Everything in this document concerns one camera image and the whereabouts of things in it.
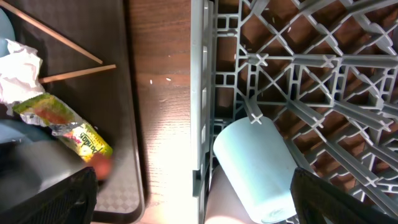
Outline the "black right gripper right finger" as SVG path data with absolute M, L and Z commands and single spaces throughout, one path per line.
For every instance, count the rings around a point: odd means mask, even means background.
M 325 223 L 397 223 L 354 197 L 342 192 L 311 172 L 294 170 L 290 192 L 300 224 Z

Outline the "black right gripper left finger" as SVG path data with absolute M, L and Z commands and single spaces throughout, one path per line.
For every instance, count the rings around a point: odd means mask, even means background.
M 98 181 L 86 167 L 47 190 L 1 212 L 1 223 L 90 223 Z

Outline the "orange carrot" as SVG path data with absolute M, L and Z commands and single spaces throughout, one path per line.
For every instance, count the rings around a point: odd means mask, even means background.
M 94 168 L 98 180 L 107 179 L 113 167 L 113 161 L 103 154 L 96 153 L 88 161 L 88 166 Z

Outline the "yellow foil snack wrapper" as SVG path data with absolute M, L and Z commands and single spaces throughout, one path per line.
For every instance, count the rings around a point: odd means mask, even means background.
M 100 153 L 109 158 L 113 149 L 90 123 L 62 100 L 44 93 L 12 107 L 27 124 L 48 127 L 52 135 L 75 151 L 84 161 Z

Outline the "light blue cup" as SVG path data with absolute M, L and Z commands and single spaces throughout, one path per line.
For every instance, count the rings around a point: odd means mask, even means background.
M 269 118 L 229 124 L 213 151 L 252 221 L 278 223 L 296 215 L 290 185 L 297 164 Z

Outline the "white napkin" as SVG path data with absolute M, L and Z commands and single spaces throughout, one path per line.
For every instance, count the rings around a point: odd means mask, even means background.
M 1 104 L 12 116 L 14 105 L 45 93 L 39 83 L 43 60 L 32 47 L 9 39 L 6 42 L 9 54 L 1 57 Z

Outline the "pink cup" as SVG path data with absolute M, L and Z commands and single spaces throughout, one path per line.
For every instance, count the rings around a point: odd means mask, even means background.
M 245 211 L 221 166 L 214 169 L 204 224 L 256 224 Z

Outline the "light blue small bowl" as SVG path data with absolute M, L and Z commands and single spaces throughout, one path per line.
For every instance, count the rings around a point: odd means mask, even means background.
M 0 36 L 1 36 L 1 57 L 4 57 L 9 54 L 7 45 L 9 40 L 15 40 L 14 29 L 13 26 L 6 15 L 6 13 L 1 9 L 0 11 Z

